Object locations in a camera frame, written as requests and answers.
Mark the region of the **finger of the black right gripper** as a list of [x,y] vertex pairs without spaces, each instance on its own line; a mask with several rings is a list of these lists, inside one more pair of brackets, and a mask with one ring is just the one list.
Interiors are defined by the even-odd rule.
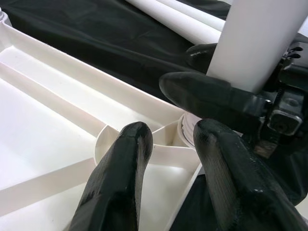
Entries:
[[200,72],[207,72],[211,63],[217,43],[199,44],[190,47],[186,51],[186,63]]
[[257,131],[266,99],[237,89],[227,81],[195,72],[167,73],[160,77],[162,93],[176,106],[236,131]]

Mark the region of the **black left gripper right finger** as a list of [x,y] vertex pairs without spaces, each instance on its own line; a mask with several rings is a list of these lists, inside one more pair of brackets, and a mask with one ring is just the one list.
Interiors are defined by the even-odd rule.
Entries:
[[220,230],[307,230],[270,169],[238,134],[203,119],[194,127],[193,140]]

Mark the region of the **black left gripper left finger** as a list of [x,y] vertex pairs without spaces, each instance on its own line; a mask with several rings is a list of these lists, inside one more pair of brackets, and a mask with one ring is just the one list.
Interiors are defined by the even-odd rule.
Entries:
[[69,230],[137,231],[152,150],[152,132],[144,122],[126,125],[91,173]]

